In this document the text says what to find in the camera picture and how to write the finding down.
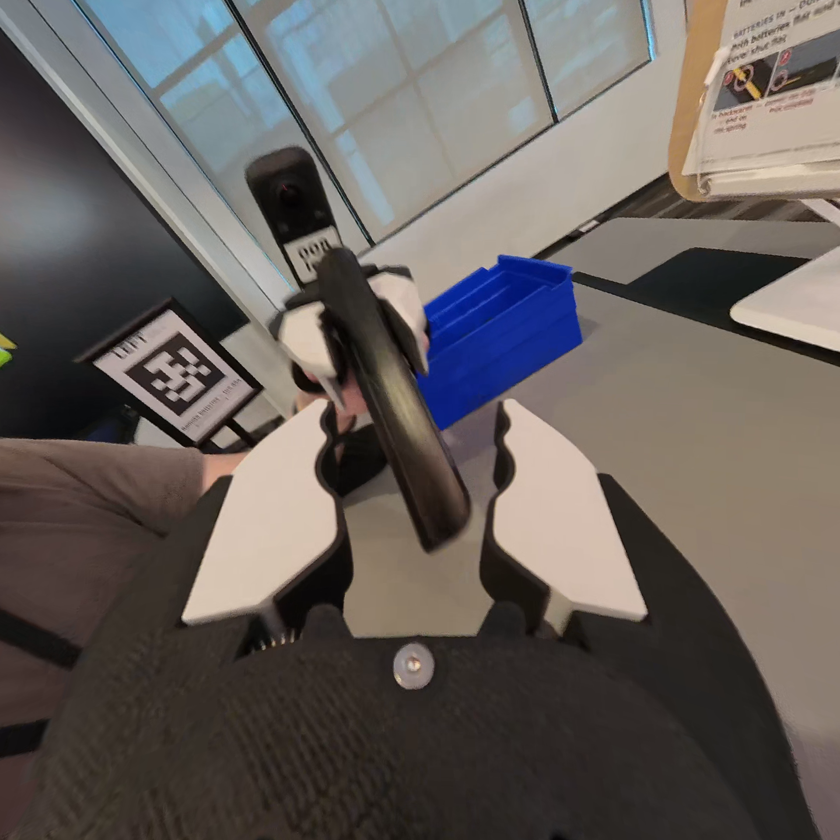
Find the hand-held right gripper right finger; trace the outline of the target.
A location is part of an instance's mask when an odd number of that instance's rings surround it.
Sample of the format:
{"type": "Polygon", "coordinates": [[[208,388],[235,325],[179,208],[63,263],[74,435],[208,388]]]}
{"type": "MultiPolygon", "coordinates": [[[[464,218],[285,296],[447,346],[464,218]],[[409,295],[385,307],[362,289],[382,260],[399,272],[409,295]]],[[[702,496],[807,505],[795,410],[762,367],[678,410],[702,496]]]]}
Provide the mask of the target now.
{"type": "Polygon", "coordinates": [[[511,398],[500,401],[496,492],[480,582],[519,609],[527,635],[562,635],[573,613],[641,623],[648,607],[593,463],[511,398]]]}

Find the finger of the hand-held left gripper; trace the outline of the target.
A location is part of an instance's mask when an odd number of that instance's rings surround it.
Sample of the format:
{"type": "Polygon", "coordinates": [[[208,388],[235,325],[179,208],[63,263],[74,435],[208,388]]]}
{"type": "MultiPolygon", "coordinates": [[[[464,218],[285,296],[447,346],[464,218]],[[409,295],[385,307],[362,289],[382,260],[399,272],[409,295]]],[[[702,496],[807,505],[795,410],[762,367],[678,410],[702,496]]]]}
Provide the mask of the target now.
{"type": "Polygon", "coordinates": [[[392,335],[415,374],[428,376],[430,325],[407,267],[362,267],[392,335]]]}
{"type": "Polygon", "coordinates": [[[317,291],[300,291],[270,321],[269,332],[286,355],[299,394],[344,405],[349,372],[330,311],[317,291]]]}

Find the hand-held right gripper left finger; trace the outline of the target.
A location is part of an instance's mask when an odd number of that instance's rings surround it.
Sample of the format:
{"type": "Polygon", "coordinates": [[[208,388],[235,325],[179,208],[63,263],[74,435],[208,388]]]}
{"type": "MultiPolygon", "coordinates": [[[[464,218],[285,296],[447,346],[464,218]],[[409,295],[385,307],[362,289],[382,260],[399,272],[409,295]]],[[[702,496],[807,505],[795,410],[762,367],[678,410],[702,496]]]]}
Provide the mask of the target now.
{"type": "Polygon", "coordinates": [[[259,617],[299,633],[315,606],[343,613],[354,576],[334,484],[333,405],[318,399],[264,438],[229,477],[182,621],[259,617]]]}

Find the black remote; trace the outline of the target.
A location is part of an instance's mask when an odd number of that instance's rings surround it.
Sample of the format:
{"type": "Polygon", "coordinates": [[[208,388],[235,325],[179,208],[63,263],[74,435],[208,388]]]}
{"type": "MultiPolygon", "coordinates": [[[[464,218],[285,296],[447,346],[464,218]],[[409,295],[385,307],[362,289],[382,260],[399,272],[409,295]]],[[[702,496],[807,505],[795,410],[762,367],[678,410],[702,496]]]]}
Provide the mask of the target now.
{"type": "Polygon", "coordinates": [[[418,541],[432,553],[469,522],[466,485],[357,258],[331,249],[317,279],[418,541]]]}

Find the blue plastic bin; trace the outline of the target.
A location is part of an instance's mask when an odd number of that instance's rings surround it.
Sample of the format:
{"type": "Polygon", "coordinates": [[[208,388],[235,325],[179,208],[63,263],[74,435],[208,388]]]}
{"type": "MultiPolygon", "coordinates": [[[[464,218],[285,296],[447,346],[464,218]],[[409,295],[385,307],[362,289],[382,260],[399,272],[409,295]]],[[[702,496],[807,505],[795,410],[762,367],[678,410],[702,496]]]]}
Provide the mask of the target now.
{"type": "Polygon", "coordinates": [[[428,374],[417,383],[445,430],[578,347],[573,270],[500,255],[425,305],[428,374]]]}

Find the black framed marker sign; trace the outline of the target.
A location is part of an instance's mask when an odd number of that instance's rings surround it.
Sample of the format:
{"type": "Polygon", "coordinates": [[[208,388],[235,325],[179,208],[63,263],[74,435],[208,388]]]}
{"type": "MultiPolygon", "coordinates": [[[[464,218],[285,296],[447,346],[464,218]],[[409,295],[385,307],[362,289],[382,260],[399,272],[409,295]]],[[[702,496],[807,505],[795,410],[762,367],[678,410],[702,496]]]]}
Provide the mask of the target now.
{"type": "Polygon", "coordinates": [[[256,446],[237,416],[264,391],[183,305],[168,298],[83,351],[127,404],[179,445],[204,448],[221,429],[256,446]]]}

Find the large glass window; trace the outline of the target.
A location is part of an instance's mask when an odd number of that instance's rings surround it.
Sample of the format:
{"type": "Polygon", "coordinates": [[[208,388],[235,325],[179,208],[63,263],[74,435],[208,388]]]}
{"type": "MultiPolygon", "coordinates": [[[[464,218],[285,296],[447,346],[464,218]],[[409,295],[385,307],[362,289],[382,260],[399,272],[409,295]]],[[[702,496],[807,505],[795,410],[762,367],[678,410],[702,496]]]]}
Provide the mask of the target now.
{"type": "Polygon", "coordinates": [[[77,6],[271,259],[262,154],[309,152],[360,251],[655,57],[639,1],[77,6]]]}

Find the person's grey shirt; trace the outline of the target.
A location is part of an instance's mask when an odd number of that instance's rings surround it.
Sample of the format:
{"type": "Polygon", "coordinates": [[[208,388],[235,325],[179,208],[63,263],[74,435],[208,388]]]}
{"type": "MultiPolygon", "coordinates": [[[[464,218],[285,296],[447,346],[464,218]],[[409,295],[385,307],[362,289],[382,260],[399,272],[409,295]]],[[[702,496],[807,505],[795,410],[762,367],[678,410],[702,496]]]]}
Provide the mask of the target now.
{"type": "Polygon", "coordinates": [[[201,498],[201,451],[4,438],[2,612],[83,648],[201,498]]]}

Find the instruction sheet on stand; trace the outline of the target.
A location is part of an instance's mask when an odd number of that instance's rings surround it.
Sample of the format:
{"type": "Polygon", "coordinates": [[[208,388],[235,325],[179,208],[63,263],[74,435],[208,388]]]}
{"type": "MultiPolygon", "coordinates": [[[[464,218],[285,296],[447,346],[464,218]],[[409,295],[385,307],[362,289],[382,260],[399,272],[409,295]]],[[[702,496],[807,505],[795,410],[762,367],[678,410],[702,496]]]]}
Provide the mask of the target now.
{"type": "Polygon", "coordinates": [[[668,175],[693,203],[798,201],[838,226],[839,2],[690,2],[668,175]]]}

